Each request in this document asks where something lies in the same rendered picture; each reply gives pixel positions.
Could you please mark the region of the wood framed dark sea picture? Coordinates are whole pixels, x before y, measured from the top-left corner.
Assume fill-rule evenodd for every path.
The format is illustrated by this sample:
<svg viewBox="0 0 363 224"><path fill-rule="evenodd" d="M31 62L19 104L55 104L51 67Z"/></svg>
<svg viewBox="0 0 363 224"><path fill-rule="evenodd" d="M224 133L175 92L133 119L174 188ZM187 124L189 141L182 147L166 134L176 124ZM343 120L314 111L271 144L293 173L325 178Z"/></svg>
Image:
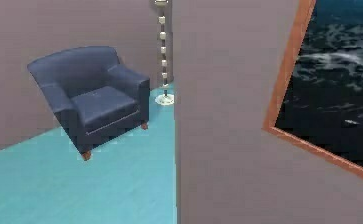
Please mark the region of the wood framed dark sea picture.
<svg viewBox="0 0 363 224"><path fill-rule="evenodd" d="M299 0L263 129L363 178L363 0Z"/></svg>

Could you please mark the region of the white beaded floor lamp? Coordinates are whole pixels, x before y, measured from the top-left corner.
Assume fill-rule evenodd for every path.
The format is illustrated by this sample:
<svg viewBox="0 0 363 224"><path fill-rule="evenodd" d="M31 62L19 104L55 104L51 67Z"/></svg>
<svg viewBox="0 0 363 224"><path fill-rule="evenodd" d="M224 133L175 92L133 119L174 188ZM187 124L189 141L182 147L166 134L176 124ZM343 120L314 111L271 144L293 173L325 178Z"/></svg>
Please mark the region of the white beaded floor lamp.
<svg viewBox="0 0 363 224"><path fill-rule="evenodd" d="M161 106L170 106L174 104L175 96L168 93L168 58L167 58L167 31L166 31L166 15L165 9L169 3L169 0L154 0L154 4L158 9L158 23L160 31L158 34L160 41L160 65L161 76L163 81L163 93L155 98L155 102Z"/></svg>

